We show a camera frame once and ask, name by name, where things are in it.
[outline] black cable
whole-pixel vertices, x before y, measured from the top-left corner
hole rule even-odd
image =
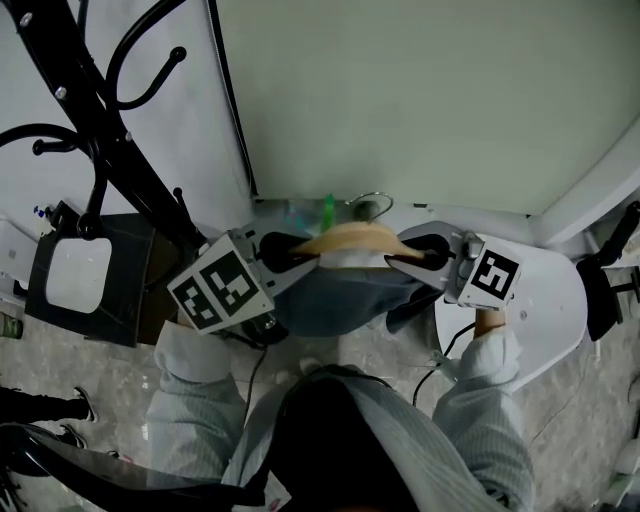
[[[475,327],[476,323],[472,322],[469,325],[467,325],[464,329],[460,329],[456,335],[453,337],[453,339],[451,340],[451,343],[449,343],[449,346],[447,347],[447,350],[444,351],[444,356],[448,356],[451,353],[451,350],[453,349],[453,345],[455,344],[456,340],[462,336],[465,332],[470,331],[471,329],[473,329]],[[435,373],[435,370],[431,370],[429,373],[427,373],[424,377],[422,377],[422,379],[420,380],[420,382],[418,382],[418,385],[416,386],[416,390],[413,392],[413,406],[417,407],[417,403],[418,403],[418,393],[420,392],[420,388],[422,387],[422,385],[426,382],[426,380],[431,377],[433,374]]]
[[[80,0],[80,8],[78,9],[78,30],[84,41],[84,35],[87,31],[87,11],[89,10],[89,0]]]
[[[251,406],[251,393],[253,391],[253,381],[256,378],[256,374],[258,373],[260,366],[262,365],[265,358],[267,357],[267,347],[264,347],[259,350],[262,350],[262,355],[260,356],[260,359],[258,359],[258,362],[256,363],[256,365],[253,367],[253,371],[251,372],[251,378],[249,379],[249,390],[247,391],[247,405],[244,408],[244,423],[247,422],[247,418],[249,417],[249,407]]]
[[[360,373],[360,371],[354,371],[351,368],[345,368],[344,366],[340,366],[338,364],[327,364],[321,366],[317,370],[311,372],[309,375],[312,375],[316,372],[328,372],[333,375],[338,375],[339,377],[346,378],[373,380],[382,384],[386,388],[393,389],[391,384],[389,384],[386,380],[381,379],[380,377],[376,377],[375,375],[367,375],[366,373]]]
[[[640,436],[640,411],[638,411],[638,414],[636,415],[636,426],[633,429],[632,439],[638,439],[638,436]]]
[[[239,341],[240,343],[244,343],[249,348],[253,348],[255,350],[264,350],[267,347],[266,345],[262,345],[256,341],[253,341],[249,337],[242,336],[241,334],[236,334],[235,332],[222,330],[222,331],[218,331],[216,334],[218,334],[222,339],[236,340],[236,341]]]

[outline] person's arm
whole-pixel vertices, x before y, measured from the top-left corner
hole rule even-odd
[[[155,359],[162,377],[147,413],[151,468],[222,478],[242,435],[245,408],[226,343],[166,322]]]
[[[433,421],[483,487],[511,510],[533,509],[533,467],[522,419],[511,398],[520,346],[502,313],[478,310],[476,338],[456,370],[457,382],[438,402]]]

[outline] white wall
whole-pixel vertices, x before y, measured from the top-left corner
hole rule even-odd
[[[640,111],[636,0],[219,0],[265,198],[544,212]]]
[[[537,245],[561,244],[620,204],[640,186],[640,118],[563,197],[531,218]]]
[[[93,0],[87,45],[106,73],[118,41],[153,0]],[[78,2],[71,1],[75,8]],[[180,186],[194,221],[224,230],[251,215],[240,154],[218,75],[204,3],[190,0],[156,25],[134,47],[121,74],[119,98],[146,90],[174,46],[184,46],[180,63],[160,92],[123,119],[142,152],[169,190]],[[8,13],[0,7],[0,131],[47,122],[71,127],[31,63]],[[33,140],[0,149],[0,210],[35,234],[34,205],[60,199],[84,208],[93,184],[91,163],[79,151],[35,157]],[[103,213],[133,211],[112,187]]]

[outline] person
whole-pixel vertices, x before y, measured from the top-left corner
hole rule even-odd
[[[225,342],[167,322],[147,414],[151,467],[240,487],[258,479],[269,512],[533,510],[511,397],[519,353],[504,315],[478,311],[461,359],[441,359],[455,384],[432,419],[379,379],[330,365],[276,386],[245,425]]]
[[[75,398],[64,400],[46,395],[29,395],[16,389],[0,386],[0,425],[3,423],[34,423],[36,421],[59,421],[78,419],[98,421],[98,415],[89,402],[87,392],[79,386],[73,388]],[[85,439],[69,424],[61,424],[60,441],[86,448]]]

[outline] black frame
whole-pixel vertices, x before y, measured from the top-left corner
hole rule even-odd
[[[222,75],[222,84],[224,85],[225,92],[227,94],[227,102],[229,104],[229,110],[231,111],[231,118],[233,119],[234,128],[236,129],[236,136],[238,137],[238,144],[241,149],[242,159],[244,161],[244,167],[247,174],[247,180],[249,181],[249,190],[253,196],[258,195],[258,187],[255,177],[253,175],[253,169],[251,167],[251,159],[249,158],[249,150],[247,149],[247,142],[244,138],[242,131],[242,123],[240,122],[240,114],[238,113],[238,105],[236,103],[236,96],[233,92],[233,83],[231,81],[231,72],[229,71],[229,63],[227,61],[227,53],[224,49],[224,38],[222,37],[222,26],[220,25],[220,15],[218,14],[218,3],[216,0],[207,0],[207,7],[209,10],[209,17],[211,21],[211,31],[213,34],[213,43],[216,47],[216,53],[218,56],[218,65],[220,67],[220,74]]]
[[[0,425],[0,471],[53,477],[105,510],[230,511],[264,505],[261,490],[160,473],[106,453],[76,448],[34,425]]]
[[[0,147],[25,137],[48,137],[56,142],[37,140],[35,154],[80,149],[93,162],[95,184],[86,213],[78,222],[79,236],[87,240],[99,236],[100,210],[109,181],[191,260],[206,238],[162,183],[120,117],[120,110],[137,108],[153,97],[185,58],[186,50],[177,47],[171,51],[167,63],[140,98],[130,102],[117,99],[118,76],[129,50],[184,1],[160,0],[149,9],[123,37],[103,78],[84,43],[87,0],[81,0],[78,23],[67,0],[0,0],[51,94],[76,130],[48,124],[19,126],[0,134]]]

